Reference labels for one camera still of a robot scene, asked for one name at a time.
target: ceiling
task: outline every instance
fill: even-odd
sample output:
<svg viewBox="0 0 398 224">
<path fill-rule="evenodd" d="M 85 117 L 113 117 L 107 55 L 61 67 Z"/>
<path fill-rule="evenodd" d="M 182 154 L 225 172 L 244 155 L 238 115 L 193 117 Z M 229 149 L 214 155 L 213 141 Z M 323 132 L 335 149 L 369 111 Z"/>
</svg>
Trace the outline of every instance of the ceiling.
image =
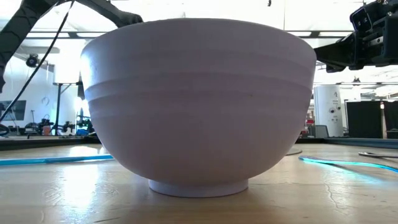
<svg viewBox="0 0 398 224">
<path fill-rule="evenodd" d="M 267 7 L 268 0 L 113 0 L 111 2 L 119 9 L 140 14 L 145 21 L 179 17 L 210 17 L 257 22 L 292 31 L 294 34 L 297 33 L 296 35 L 306 35 L 303 34 L 306 30 L 345 31 L 330 32 L 329 36 L 349 34 L 353 29 L 349 22 L 349 15 L 363 5 L 363 1 L 359 0 L 273 0 L 271 7 Z M 20 3 L 21 0 L 0 0 L 0 28 L 17 11 Z M 52 37 L 68 8 L 69 3 L 66 3 L 52 9 L 34 26 L 33 31 L 52 32 L 51 34 L 35 33 L 29 34 L 29 37 Z M 107 32 L 115 28 L 112 22 L 95 11 L 75 3 L 63 31 Z M 66 56 L 78 58 L 86 41 L 85 39 L 58 39 L 55 44 L 55 49 L 58 51 L 50 54 L 48 61 L 56 64 L 64 60 Z M 305 41 L 312 47 L 319 47 L 334 43 L 336 38 L 305 39 Z M 26 52 L 35 47 L 40 56 L 50 43 L 50 39 L 27 39 L 23 42 L 19 53 L 26 55 Z M 366 67 L 360 71 L 347 69 L 340 73 L 326 73 L 324 67 L 318 66 L 315 83 L 352 82 L 355 77 L 360 78 L 362 82 L 398 82 L 398 67 Z M 377 88 L 379 86 L 374 86 L 373 90 L 370 88 L 370 91 L 375 91 Z"/>
</svg>

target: white bowl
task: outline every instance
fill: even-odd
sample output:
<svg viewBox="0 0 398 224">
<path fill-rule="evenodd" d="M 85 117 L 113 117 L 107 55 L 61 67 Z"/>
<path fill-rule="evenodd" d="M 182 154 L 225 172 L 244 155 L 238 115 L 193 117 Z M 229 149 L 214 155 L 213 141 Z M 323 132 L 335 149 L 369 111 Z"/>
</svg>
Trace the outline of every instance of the white bowl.
<svg viewBox="0 0 398 224">
<path fill-rule="evenodd" d="M 104 147 L 160 193 L 240 192 L 280 161 L 305 122 L 316 56 L 260 24 L 171 19 L 91 41 L 81 74 Z"/>
</svg>

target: fluorescent light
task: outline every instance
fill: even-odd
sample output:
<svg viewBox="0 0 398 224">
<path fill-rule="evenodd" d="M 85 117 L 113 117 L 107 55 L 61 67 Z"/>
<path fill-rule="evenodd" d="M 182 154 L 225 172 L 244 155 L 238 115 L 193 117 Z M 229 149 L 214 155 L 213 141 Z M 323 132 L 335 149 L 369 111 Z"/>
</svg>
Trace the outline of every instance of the fluorescent light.
<svg viewBox="0 0 398 224">
<path fill-rule="evenodd" d="M 299 37 L 303 36 L 309 37 L 311 35 L 311 32 L 289 32 L 289 33 Z"/>
<path fill-rule="evenodd" d="M 28 33 L 27 37 L 34 37 L 34 38 L 49 38 L 49 37 L 55 37 L 56 32 L 34 32 L 34 33 Z M 67 33 L 60 33 L 58 37 L 61 38 L 67 38 L 69 35 Z"/>
<path fill-rule="evenodd" d="M 79 32 L 79 33 L 77 33 L 77 35 L 79 37 L 87 37 L 87 38 L 99 37 L 103 34 L 105 34 L 105 32 Z"/>
<path fill-rule="evenodd" d="M 340 85 L 377 85 L 377 82 L 342 82 Z"/>
<path fill-rule="evenodd" d="M 314 82 L 314 85 L 338 85 L 335 82 Z"/>
<path fill-rule="evenodd" d="M 345 37 L 350 35 L 351 32 L 320 32 L 320 37 Z"/>
</svg>

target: metal pole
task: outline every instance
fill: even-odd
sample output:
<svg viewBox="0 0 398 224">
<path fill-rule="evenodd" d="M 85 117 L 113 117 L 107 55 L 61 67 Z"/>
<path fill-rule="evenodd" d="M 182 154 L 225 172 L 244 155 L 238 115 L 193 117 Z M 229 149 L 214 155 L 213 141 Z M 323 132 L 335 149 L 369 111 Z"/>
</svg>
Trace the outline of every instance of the metal pole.
<svg viewBox="0 0 398 224">
<path fill-rule="evenodd" d="M 58 122 L 59 122 L 59 117 L 60 117 L 61 89 L 62 89 L 62 83 L 59 83 L 58 84 L 57 115 L 55 117 L 55 124 L 53 127 L 55 129 L 56 136 L 58 136 Z"/>
<path fill-rule="evenodd" d="M 69 84 L 67 87 L 65 87 L 65 88 L 61 91 L 61 94 L 62 94 L 64 91 L 66 91 L 71 85 L 72 85 L 72 84 Z"/>
</svg>

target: white cylinder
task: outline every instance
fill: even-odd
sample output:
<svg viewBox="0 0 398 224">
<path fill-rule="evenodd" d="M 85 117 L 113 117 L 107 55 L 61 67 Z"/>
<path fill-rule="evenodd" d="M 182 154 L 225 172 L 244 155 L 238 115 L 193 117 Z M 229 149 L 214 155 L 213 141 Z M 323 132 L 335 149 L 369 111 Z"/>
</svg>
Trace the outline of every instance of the white cylinder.
<svg viewBox="0 0 398 224">
<path fill-rule="evenodd" d="M 338 85 L 317 86 L 314 90 L 315 124 L 326 125 L 330 137 L 343 136 L 340 88 Z"/>
</svg>

